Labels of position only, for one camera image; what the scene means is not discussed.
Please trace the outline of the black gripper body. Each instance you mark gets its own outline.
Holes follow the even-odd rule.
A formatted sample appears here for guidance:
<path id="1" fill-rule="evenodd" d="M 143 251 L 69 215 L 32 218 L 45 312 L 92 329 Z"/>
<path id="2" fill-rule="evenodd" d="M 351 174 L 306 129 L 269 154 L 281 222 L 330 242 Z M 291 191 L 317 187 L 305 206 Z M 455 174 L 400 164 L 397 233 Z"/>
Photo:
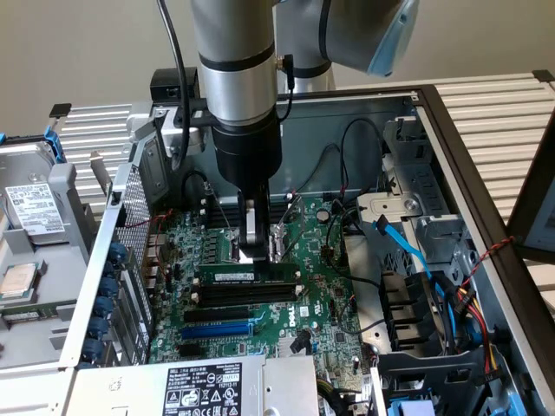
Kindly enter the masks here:
<path id="1" fill-rule="evenodd" d="M 276 113 L 245 126 L 212 128 L 219 173 L 243 194 L 268 186 L 282 163 L 280 122 Z"/>

